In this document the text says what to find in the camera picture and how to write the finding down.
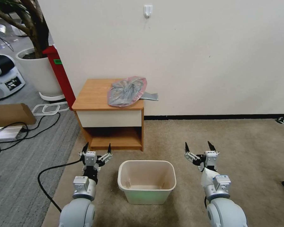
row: plastic wastebasket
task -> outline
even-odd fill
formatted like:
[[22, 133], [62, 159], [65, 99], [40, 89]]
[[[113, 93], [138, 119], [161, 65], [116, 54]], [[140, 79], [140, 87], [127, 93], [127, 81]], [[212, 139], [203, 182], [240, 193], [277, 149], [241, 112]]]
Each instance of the plastic wastebasket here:
[[119, 167], [118, 186], [131, 204], [163, 204], [176, 183], [168, 161], [128, 160]]

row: wooden nightstand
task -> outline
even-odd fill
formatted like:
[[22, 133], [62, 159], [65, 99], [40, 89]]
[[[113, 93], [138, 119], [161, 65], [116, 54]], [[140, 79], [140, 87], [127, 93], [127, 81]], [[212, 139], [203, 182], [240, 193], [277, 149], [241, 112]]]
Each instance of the wooden nightstand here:
[[90, 150], [143, 151], [144, 103], [127, 107], [107, 105], [111, 84], [120, 79], [88, 79], [72, 108]]

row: black cable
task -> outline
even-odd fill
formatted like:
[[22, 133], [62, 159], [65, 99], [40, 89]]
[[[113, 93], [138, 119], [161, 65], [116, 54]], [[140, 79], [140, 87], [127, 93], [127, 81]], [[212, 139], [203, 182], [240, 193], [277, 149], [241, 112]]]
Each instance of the black cable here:
[[38, 174], [38, 184], [41, 188], [41, 190], [44, 192], [44, 194], [46, 195], [46, 197], [55, 205], [55, 207], [59, 210], [59, 212], [61, 213], [61, 208], [56, 204], [56, 202], [52, 199], [52, 197], [50, 197], [50, 195], [45, 191], [44, 187], [42, 186], [41, 184], [41, 181], [40, 181], [40, 176], [42, 173], [44, 173], [45, 171], [48, 171], [48, 170], [51, 170], [51, 169], [55, 169], [55, 168], [60, 168], [60, 167], [64, 167], [64, 166], [69, 166], [69, 165], [73, 165], [73, 164], [76, 164], [78, 162], [80, 162], [82, 159], [80, 158], [78, 161], [75, 161], [75, 162], [71, 162], [71, 163], [67, 163], [67, 164], [63, 164], [63, 165], [59, 165], [59, 166], [52, 166], [52, 167], [49, 167], [47, 169], [44, 169], [42, 170], [39, 174]]
[[22, 123], [22, 124], [24, 124], [24, 126], [26, 127], [26, 128], [25, 128], [26, 134], [25, 134], [25, 136], [24, 136], [23, 138], [21, 138], [21, 139], [17, 139], [17, 140], [14, 140], [14, 141], [3, 141], [3, 142], [0, 142], [0, 144], [2, 144], [2, 143], [12, 143], [12, 142], [16, 142], [15, 144], [13, 144], [13, 145], [11, 145], [11, 146], [9, 146], [9, 147], [7, 147], [7, 148], [4, 148], [4, 149], [1, 149], [1, 148], [0, 148], [0, 153], [1, 153], [1, 151], [5, 151], [5, 150], [8, 150], [8, 149], [10, 149], [10, 148], [16, 146], [17, 144], [19, 144], [19, 143], [20, 143], [21, 141], [23, 141], [23, 140], [34, 138], [34, 137], [36, 137], [37, 135], [39, 135], [40, 133], [42, 133], [42, 132], [44, 132], [44, 131], [50, 129], [50, 128], [53, 127], [53, 126], [58, 122], [58, 120], [60, 119], [61, 114], [58, 113], [58, 115], [59, 115], [59, 116], [58, 116], [57, 120], [56, 120], [51, 126], [47, 127], [46, 129], [44, 129], [44, 130], [38, 132], [36, 135], [33, 135], [33, 136], [31, 136], [31, 137], [27, 137], [27, 136], [28, 136], [28, 132], [37, 129], [37, 128], [40, 126], [41, 120], [42, 120], [45, 116], [43, 116], [43, 117], [39, 120], [37, 127], [33, 128], [33, 129], [29, 129], [28, 126], [27, 126], [27, 124], [24, 123], [24, 122], [14, 122], [14, 123], [12, 123], [12, 124], [9, 124], [9, 125], [7, 125], [7, 126], [4, 126], [2, 129], [0, 129], [0, 131], [3, 130], [4, 128], [8, 127], [8, 126], [13, 125], [13, 124]]
[[7, 47], [8, 47], [12, 52], [14, 52], [14, 49], [13, 49], [12, 45], [11, 45], [8, 41], [6, 41], [5, 39], [3, 39], [3, 38], [1, 38], [1, 37], [0, 37], [0, 39], [5, 43], [5, 45], [7, 45]]
[[45, 117], [45, 116], [41, 117], [41, 119], [39, 120], [38, 125], [37, 125], [35, 128], [33, 128], [33, 129], [29, 129], [29, 131], [32, 131], [32, 130], [37, 129], [37, 128], [40, 126], [40, 123], [41, 123], [41, 121], [42, 121], [42, 119], [43, 119], [44, 117]]
[[205, 208], [207, 209], [207, 204], [206, 204], [206, 196], [205, 196], [205, 198], [204, 198], [204, 205], [205, 205]]
[[11, 125], [14, 125], [14, 124], [24, 124], [24, 126], [25, 126], [26, 129], [27, 129], [27, 132], [26, 132], [25, 136], [24, 136], [23, 138], [21, 138], [21, 139], [18, 139], [18, 140], [15, 140], [15, 141], [6, 141], [7, 143], [11, 143], [11, 142], [16, 142], [16, 143], [13, 144], [13, 145], [11, 145], [11, 146], [9, 146], [9, 147], [7, 147], [7, 148], [4, 148], [4, 149], [1, 149], [1, 147], [0, 147], [0, 153], [1, 153], [1, 151], [10, 149], [10, 148], [16, 146], [18, 143], [20, 143], [22, 140], [24, 140], [24, 139], [28, 136], [28, 126], [27, 126], [27, 124], [26, 124], [25, 122], [21, 122], [21, 121], [14, 122], [14, 123], [11, 123], [11, 124], [9, 124], [9, 125], [6, 125], [6, 126], [2, 127], [2, 128], [0, 129], [0, 131], [2, 131], [3, 129], [5, 129], [5, 128], [11, 126]]

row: black baseboard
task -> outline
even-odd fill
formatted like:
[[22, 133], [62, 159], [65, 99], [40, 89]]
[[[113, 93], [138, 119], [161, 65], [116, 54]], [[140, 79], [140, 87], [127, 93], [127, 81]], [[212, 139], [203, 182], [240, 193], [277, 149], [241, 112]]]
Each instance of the black baseboard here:
[[144, 116], [144, 120], [277, 119], [283, 116], [284, 114], [160, 115]]

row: green label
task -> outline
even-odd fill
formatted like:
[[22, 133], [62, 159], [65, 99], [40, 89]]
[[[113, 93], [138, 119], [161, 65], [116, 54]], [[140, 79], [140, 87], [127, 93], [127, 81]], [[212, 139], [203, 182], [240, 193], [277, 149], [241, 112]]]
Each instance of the green label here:
[[62, 62], [60, 59], [54, 59], [55, 65], [62, 65]]

